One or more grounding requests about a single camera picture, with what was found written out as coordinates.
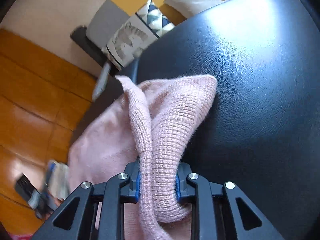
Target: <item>black leather chair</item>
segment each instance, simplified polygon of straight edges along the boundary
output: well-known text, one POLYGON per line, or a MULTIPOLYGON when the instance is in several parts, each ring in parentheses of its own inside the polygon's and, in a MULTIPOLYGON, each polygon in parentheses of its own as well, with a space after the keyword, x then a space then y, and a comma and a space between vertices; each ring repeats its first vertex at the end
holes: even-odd
MULTIPOLYGON (((183 161, 235 182, 285 239, 319 239, 320 32, 299 0, 233 0, 178 25, 119 74, 212 74, 217 95, 183 161)), ((74 133, 123 93, 110 78, 74 133)))

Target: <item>triangular cutout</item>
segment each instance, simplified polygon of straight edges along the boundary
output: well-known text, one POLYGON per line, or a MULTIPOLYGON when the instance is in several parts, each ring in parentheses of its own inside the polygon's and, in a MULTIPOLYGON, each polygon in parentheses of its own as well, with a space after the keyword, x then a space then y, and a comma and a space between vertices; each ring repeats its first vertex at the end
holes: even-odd
POLYGON ((70 230, 73 219, 75 218, 76 211, 79 205, 80 198, 75 197, 71 202, 62 210, 62 212, 54 219, 53 225, 64 230, 70 230))
POLYGON ((257 215, 248 207, 242 198, 236 198, 242 224, 245 230, 249 231, 253 228, 261 227, 262 221, 257 215))

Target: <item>orange tiled floor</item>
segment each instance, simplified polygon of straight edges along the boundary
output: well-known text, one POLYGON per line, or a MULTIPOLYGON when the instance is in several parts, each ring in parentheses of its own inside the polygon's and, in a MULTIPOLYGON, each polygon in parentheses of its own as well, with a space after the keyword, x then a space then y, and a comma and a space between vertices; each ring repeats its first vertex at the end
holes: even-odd
POLYGON ((24 173, 39 189, 48 160, 67 162, 94 84, 78 67, 0 29, 0 221, 9 233, 32 234, 41 225, 15 180, 24 173))

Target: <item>pink knit fabric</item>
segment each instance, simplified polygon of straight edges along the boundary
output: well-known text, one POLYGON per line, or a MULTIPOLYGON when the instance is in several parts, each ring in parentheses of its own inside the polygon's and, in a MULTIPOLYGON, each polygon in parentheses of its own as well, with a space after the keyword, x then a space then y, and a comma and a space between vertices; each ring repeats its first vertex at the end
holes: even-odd
POLYGON ((190 207, 177 203, 175 175, 190 137, 212 105, 217 81, 201 75, 136 86, 127 77, 116 78, 124 94, 70 149, 71 189, 83 181, 108 180, 139 155, 140 224, 137 205, 126 204, 126 239, 142 239, 142 232, 145 239, 189 239, 190 207))

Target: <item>beige wall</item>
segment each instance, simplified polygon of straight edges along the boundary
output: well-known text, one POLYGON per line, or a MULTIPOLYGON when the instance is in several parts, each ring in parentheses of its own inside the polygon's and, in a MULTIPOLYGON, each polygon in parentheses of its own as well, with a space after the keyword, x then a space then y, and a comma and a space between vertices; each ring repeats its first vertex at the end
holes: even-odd
POLYGON ((104 1, 16 0, 1 27, 98 76, 101 67, 70 39, 70 33, 88 25, 104 1))

